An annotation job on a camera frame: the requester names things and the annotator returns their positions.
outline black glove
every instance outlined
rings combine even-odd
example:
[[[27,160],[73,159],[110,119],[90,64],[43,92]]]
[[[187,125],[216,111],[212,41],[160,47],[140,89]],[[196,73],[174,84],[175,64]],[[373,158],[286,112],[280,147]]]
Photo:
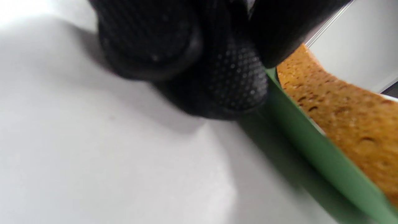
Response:
[[[267,97],[265,68],[351,0],[90,0],[109,63],[186,112],[233,120]]]

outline gloved finger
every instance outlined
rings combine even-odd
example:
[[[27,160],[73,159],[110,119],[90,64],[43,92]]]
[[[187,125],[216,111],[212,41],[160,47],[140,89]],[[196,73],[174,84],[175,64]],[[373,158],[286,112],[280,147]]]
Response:
[[[192,4],[202,26],[204,53],[166,86],[191,114],[234,120],[256,110],[267,96],[267,76],[249,37],[245,6],[227,0]]]
[[[285,60],[317,25],[351,0],[256,0],[251,36],[267,68]]]
[[[129,79],[170,79],[195,63],[203,39],[187,0],[90,0],[105,56]]]

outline sponge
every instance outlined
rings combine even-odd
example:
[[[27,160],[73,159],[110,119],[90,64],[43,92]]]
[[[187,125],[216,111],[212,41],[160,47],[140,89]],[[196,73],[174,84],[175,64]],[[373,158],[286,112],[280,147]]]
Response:
[[[398,103],[329,74],[305,45],[277,70],[285,92],[398,206]]]

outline green plastic edge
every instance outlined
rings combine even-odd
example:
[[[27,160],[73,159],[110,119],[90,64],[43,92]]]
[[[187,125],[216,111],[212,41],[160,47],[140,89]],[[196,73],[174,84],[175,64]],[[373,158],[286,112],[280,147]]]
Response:
[[[276,68],[267,70],[269,98],[258,116],[271,116],[308,161],[348,200],[380,224],[398,224],[383,192],[338,149],[284,92]]]

